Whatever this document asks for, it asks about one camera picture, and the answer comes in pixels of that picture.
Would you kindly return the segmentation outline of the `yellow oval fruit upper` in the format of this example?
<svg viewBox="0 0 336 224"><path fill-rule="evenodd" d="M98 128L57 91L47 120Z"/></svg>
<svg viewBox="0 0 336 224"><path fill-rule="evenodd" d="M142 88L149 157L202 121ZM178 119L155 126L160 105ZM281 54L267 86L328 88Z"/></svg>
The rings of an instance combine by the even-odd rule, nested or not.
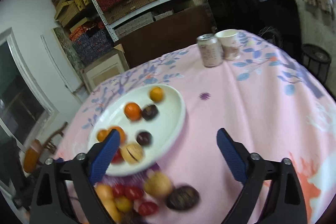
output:
<svg viewBox="0 0 336 224"><path fill-rule="evenodd" d="M95 191L100 200L113 200L112 187L106 184L98 183Z"/></svg>

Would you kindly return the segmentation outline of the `white oval plate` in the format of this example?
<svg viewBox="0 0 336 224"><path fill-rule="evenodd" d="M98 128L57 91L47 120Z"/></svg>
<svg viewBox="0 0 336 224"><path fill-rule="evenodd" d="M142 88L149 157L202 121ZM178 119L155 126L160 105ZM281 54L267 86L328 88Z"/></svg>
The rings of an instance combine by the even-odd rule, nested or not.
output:
<svg viewBox="0 0 336 224"><path fill-rule="evenodd" d="M150 91L155 87L163 90L163 100L158 103L150 99ZM158 114L148 121L141 118L132 122L124 113L124 108L128 103L136 103L142 109L149 105L155 105ZM125 144L137 143L138 135L142 132L148 132L151 135L151 141L142 146L144 155L139 163L131 164L124 160L118 164L110 164L106 170L106 174L110 176L133 175L148 169L169 152L182 131L185 117L185 101L177 89L164 84L135 88L104 110L88 136L87 148L98 143L97 135L100 130L113 126L123 129L126 135Z"/></svg>

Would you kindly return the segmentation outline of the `dark wooden board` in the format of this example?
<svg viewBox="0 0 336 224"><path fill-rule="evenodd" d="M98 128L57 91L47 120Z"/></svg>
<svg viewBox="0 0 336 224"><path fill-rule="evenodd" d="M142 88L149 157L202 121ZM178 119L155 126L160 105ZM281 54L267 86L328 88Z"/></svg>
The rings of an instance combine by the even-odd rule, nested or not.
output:
<svg viewBox="0 0 336 224"><path fill-rule="evenodd" d="M211 33L211 22L202 6L192 7L148 24L121 38L126 61L134 68L166 53L181 50Z"/></svg>

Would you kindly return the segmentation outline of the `black chair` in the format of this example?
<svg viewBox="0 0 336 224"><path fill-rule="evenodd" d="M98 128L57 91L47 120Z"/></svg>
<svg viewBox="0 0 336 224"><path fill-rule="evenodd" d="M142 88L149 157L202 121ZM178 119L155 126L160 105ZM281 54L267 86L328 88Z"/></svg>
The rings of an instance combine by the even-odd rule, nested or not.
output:
<svg viewBox="0 0 336 224"><path fill-rule="evenodd" d="M302 59L301 25L295 0L208 0L218 31L237 29L255 34Z"/></svg>

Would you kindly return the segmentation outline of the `large dark water chestnut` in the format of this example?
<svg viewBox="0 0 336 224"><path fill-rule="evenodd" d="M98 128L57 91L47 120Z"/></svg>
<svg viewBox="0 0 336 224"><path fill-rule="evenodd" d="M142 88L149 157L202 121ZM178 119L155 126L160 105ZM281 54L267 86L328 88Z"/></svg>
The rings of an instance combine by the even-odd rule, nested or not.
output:
<svg viewBox="0 0 336 224"><path fill-rule="evenodd" d="M165 205L175 211L188 211L200 201L199 192L190 185L175 188L165 199Z"/></svg>

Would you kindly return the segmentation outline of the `dark purple plum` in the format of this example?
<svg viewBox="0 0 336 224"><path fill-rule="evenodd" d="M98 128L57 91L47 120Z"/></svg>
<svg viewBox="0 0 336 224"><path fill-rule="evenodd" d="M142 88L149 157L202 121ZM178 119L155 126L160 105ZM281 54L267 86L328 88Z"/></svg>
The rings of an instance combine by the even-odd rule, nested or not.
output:
<svg viewBox="0 0 336 224"><path fill-rule="evenodd" d="M136 136L136 141L142 147L147 147L152 144L153 136L148 131L140 131Z"/></svg>

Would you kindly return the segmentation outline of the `yellow oval fruit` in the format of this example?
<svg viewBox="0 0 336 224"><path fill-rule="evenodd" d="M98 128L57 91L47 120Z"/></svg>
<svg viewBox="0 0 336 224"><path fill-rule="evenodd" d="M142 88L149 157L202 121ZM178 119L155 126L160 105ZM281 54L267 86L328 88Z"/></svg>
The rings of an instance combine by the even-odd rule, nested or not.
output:
<svg viewBox="0 0 336 224"><path fill-rule="evenodd" d="M104 208L116 223L121 223L122 214L118 211L113 200L102 200Z"/></svg>
<svg viewBox="0 0 336 224"><path fill-rule="evenodd" d="M113 200L112 187L106 184L98 183L95 191L100 200Z"/></svg>

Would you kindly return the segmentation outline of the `small orange kumquat plate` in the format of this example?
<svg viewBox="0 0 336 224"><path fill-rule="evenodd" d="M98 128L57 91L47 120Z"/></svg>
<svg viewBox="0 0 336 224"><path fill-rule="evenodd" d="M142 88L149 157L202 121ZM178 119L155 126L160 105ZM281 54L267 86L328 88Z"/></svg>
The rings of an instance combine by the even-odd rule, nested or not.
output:
<svg viewBox="0 0 336 224"><path fill-rule="evenodd" d="M105 138L109 135L109 131L106 129L100 129L96 135L96 138L99 142L105 140Z"/></svg>

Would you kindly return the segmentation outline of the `yellow-orange citrus fruit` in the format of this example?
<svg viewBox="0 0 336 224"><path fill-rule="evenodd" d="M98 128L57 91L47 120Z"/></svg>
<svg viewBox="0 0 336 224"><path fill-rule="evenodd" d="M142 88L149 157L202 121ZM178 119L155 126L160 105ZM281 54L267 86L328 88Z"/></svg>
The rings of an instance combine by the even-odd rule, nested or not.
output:
<svg viewBox="0 0 336 224"><path fill-rule="evenodd" d="M153 102L161 102L164 99L164 91L162 88L155 86L149 92L149 97Z"/></svg>

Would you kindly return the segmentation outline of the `pink drink can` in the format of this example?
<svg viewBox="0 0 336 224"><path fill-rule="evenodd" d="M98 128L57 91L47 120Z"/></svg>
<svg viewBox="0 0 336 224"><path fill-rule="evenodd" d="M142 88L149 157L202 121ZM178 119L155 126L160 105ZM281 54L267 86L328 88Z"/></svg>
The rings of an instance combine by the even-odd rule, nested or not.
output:
<svg viewBox="0 0 336 224"><path fill-rule="evenodd" d="M221 65L223 62L223 49L213 34L198 36L197 45L205 67L213 68Z"/></svg>

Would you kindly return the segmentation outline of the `orange tangerine on plate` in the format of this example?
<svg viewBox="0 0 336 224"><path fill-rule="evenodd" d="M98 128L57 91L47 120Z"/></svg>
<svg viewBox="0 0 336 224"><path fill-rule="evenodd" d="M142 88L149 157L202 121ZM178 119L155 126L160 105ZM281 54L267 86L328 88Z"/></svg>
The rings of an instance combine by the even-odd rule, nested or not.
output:
<svg viewBox="0 0 336 224"><path fill-rule="evenodd" d="M124 114L127 119L135 122L142 118L142 110L135 102L129 102L124 107Z"/></svg>

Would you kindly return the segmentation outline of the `large yellow round fruit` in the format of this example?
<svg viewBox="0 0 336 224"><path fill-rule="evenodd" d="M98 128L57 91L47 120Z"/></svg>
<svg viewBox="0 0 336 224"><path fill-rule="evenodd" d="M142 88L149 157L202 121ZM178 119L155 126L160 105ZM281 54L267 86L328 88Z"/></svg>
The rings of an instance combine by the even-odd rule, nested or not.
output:
<svg viewBox="0 0 336 224"><path fill-rule="evenodd" d="M149 173L148 178L143 182L143 190L156 199L164 199L173 191L173 183L162 172Z"/></svg>

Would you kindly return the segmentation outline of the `striped pepino melon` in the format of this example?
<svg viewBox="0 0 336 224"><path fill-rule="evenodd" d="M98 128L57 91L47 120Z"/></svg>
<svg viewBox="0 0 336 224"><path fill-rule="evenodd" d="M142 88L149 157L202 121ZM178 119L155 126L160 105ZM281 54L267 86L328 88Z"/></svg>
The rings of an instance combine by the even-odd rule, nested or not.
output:
<svg viewBox="0 0 336 224"><path fill-rule="evenodd" d="M144 156L144 150L138 143L128 143L121 147L121 156L128 164L140 163Z"/></svg>

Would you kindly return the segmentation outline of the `red apple plum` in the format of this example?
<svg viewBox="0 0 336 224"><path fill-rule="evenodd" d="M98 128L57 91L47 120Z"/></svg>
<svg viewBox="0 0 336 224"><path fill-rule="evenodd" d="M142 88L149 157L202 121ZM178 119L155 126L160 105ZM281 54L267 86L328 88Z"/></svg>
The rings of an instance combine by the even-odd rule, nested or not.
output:
<svg viewBox="0 0 336 224"><path fill-rule="evenodd" d="M121 155L121 149L118 148L117 152L115 153L113 159L111 160L111 164L120 164L123 162L123 156Z"/></svg>

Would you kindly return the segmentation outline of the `small yellow loquat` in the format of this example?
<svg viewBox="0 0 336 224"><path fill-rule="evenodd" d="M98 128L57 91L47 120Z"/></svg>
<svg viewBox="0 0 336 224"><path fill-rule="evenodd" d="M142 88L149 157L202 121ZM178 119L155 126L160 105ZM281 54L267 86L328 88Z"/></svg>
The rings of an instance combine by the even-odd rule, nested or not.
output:
<svg viewBox="0 0 336 224"><path fill-rule="evenodd" d="M128 213L133 210L133 201L127 199L125 196L114 199L114 204L119 211Z"/></svg>

